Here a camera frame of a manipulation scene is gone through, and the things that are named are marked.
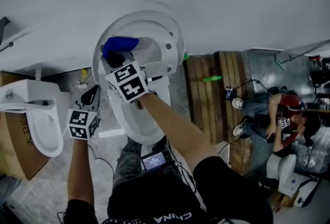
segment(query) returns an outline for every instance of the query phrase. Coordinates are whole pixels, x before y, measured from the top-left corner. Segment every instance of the red shirt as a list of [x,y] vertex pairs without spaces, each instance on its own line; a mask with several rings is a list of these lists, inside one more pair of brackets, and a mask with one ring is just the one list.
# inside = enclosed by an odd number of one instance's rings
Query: red shirt
[[[294,115],[300,114],[303,112],[303,108],[301,106],[301,101],[299,97],[296,95],[290,94],[282,94],[279,106],[278,106],[278,114],[283,118],[290,119],[289,128],[294,131],[297,129],[297,124],[291,121],[291,118]],[[289,137],[287,137],[284,141],[282,141],[283,148],[287,147],[292,141],[296,139],[298,136],[298,132],[293,132]]]

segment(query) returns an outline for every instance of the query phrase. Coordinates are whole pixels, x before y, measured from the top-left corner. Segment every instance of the black shirt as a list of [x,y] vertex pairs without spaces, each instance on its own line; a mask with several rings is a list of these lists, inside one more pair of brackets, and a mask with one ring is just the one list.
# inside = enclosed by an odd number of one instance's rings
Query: black shirt
[[[220,157],[208,157],[193,172],[206,205],[204,212],[191,188],[173,174],[135,178],[116,186],[103,224],[219,223],[239,219],[248,223],[273,223],[272,211],[259,187],[228,168]],[[64,223],[96,224],[94,208],[70,200]]]

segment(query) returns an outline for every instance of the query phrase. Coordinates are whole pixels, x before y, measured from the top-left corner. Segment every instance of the fiducial marker cube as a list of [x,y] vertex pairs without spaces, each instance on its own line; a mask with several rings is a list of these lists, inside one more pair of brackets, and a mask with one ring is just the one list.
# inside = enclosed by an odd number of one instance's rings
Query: fiducial marker cube
[[136,60],[108,74],[105,79],[125,103],[132,102],[149,91]]
[[91,139],[98,126],[97,122],[97,112],[68,109],[67,127],[72,138]]

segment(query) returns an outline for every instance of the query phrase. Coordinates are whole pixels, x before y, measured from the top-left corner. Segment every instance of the hand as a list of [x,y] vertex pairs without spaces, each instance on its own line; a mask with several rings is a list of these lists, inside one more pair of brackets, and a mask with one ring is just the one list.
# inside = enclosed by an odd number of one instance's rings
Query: hand
[[267,129],[266,129],[266,136],[267,136],[267,139],[272,135],[272,134],[275,134],[276,133],[276,124],[275,123],[271,123]]

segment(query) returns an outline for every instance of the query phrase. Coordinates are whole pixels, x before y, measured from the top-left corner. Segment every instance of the person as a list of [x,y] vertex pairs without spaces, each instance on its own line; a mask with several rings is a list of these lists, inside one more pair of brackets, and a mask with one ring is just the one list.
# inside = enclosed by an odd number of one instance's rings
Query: person
[[274,152],[287,147],[298,135],[303,135],[306,145],[310,146],[310,138],[318,132],[321,125],[318,114],[304,110],[300,98],[294,94],[263,93],[253,102],[234,98],[232,105],[246,115],[254,114],[254,118],[244,117],[233,129],[233,135],[246,134],[264,141],[271,141],[271,137],[274,137]]
[[[177,169],[154,174],[142,171],[141,145],[129,140],[118,160],[108,203],[109,219],[104,224],[273,223],[271,208],[260,188],[232,171],[197,126],[155,94],[143,95],[139,101],[188,163],[206,211]],[[84,140],[74,140],[68,200],[65,224],[97,223]]]

